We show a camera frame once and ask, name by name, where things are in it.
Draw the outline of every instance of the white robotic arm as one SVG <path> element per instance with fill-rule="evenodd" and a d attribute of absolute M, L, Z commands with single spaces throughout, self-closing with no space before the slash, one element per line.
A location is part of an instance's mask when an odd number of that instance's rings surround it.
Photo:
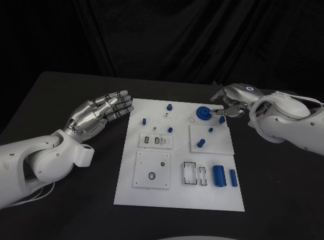
<path fill-rule="evenodd" d="M 109 121 L 132 111 L 128 91 L 108 94 L 77 108 L 67 126 L 53 135 L 0 146 L 0 209 L 62 180 L 73 164 L 90 166 L 95 150 L 83 142 L 101 133 Z M 25 159 L 33 179 L 25 179 Z"/>
<path fill-rule="evenodd" d="M 215 109 L 212 114 L 241 117 L 250 111 L 250 125 L 273 143 L 289 140 L 300 148 L 324 155 L 324 104 L 309 97 L 283 92 L 271 95 L 251 85 L 235 83 L 212 97 L 224 97 L 228 109 Z M 318 102 L 322 107 L 309 109 L 296 99 Z"/>

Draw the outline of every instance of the dark table surface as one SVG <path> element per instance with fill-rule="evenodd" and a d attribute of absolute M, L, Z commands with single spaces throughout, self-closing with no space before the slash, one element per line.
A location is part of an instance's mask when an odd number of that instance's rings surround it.
<path fill-rule="evenodd" d="M 125 89 L 135 98 L 209 104 L 221 87 L 46 72 L 0 145 L 53 134 L 88 99 Z M 245 212 L 114 205 L 127 115 L 88 142 L 96 150 L 92 166 L 75 167 L 44 199 L 0 210 L 0 240 L 156 240 L 190 235 L 324 240 L 324 157 L 289 142 L 266 141 L 248 126 L 248 116 L 228 121 Z"/>

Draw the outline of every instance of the rectangular slot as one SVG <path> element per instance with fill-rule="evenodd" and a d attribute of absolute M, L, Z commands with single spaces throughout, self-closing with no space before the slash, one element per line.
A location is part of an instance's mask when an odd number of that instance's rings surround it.
<path fill-rule="evenodd" d="M 141 133 L 140 139 L 141 148 L 154 148 L 154 149 L 173 149 L 173 136 L 154 134 L 154 133 Z"/>
<path fill-rule="evenodd" d="M 185 183 L 198 185 L 198 175 L 196 175 L 196 163 L 185 162 Z"/>
<path fill-rule="evenodd" d="M 200 185 L 208 186 L 208 170 L 205 167 L 200 167 Z"/>

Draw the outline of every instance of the blue battery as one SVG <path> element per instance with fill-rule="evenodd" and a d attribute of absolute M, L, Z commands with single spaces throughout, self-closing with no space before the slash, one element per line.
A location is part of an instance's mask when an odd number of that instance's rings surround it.
<path fill-rule="evenodd" d="M 237 181 L 237 171 L 231 169 L 231 179 L 232 179 L 232 185 L 234 187 L 238 187 L 238 181 Z"/>
<path fill-rule="evenodd" d="M 215 166 L 215 185 L 225 187 L 228 185 L 226 174 L 224 166 Z"/>

